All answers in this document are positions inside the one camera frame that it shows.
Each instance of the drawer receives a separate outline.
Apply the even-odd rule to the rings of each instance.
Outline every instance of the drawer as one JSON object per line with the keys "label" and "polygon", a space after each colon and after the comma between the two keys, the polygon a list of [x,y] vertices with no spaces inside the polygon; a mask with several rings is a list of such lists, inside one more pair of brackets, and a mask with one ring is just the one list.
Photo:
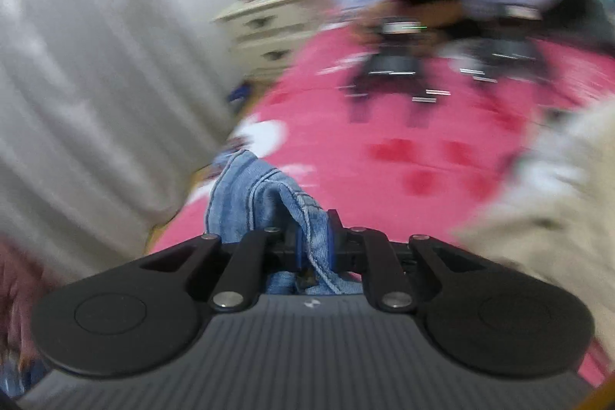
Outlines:
{"label": "drawer", "polygon": [[244,42],[234,49],[235,55],[247,70],[256,68],[284,68],[293,61],[293,53],[305,44],[313,32],[298,32],[285,37],[268,37]]}
{"label": "drawer", "polygon": [[310,9],[301,6],[299,2],[293,2],[228,19],[224,26],[232,37],[242,39],[270,30],[308,24],[313,16]]}

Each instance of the curtain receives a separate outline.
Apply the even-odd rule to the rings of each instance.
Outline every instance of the curtain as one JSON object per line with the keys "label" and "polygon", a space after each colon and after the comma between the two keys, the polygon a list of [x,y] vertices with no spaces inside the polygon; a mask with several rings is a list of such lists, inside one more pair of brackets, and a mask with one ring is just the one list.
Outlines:
{"label": "curtain", "polygon": [[233,126],[165,0],[0,0],[0,233],[65,278],[138,257]]}

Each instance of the white cloth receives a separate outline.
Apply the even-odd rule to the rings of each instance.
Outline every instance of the white cloth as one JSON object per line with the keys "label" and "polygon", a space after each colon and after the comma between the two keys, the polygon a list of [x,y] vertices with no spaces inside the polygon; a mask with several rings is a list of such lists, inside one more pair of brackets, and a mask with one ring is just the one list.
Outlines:
{"label": "white cloth", "polygon": [[165,0],[0,0],[0,234],[67,278],[142,254],[233,127]]}
{"label": "white cloth", "polygon": [[459,242],[557,284],[591,310],[615,360],[615,99],[545,127],[499,201]]}

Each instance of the gray ribbed panel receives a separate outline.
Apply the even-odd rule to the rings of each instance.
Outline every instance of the gray ribbed panel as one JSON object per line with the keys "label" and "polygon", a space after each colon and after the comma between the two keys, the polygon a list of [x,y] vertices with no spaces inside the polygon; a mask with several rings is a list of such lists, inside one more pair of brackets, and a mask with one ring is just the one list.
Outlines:
{"label": "gray ribbed panel", "polygon": [[589,391],[576,374],[499,380],[441,356],[410,317],[362,296],[262,296],[219,315],[193,348],[138,377],[96,382],[53,372],[32,410],[565,410]]}

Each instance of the pink blanket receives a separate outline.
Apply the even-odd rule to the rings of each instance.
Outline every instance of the pink blanket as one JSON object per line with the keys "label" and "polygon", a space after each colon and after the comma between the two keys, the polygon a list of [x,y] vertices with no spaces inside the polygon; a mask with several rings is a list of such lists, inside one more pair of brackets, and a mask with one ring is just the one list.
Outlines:
{"label": "pink blanket", "polygon": [[[551,43],[541,47],[559,76],[549,105],[586,104],[615,87],[613,59]],[[408,126],[411,105],[395,94],[371,99],[368,121],[352,123],[348,98],[337,87],[357,71],[363,51],[345,28],[319,33],[236,135],[321,206],[337,209],[345,226],[376,228],[395,241],[411,234],[451,241],[451,230],[497,195],[511,159],[527,143],[535,85],[504,79],[487,98],[450,62],[434,59],[427,65],[430,84],[451,95],[429,109],[426,127]],[[191,195],[155,251],[204,230],[212,184]],[[602,380],[589,357],[582,374],[592,383]]]}

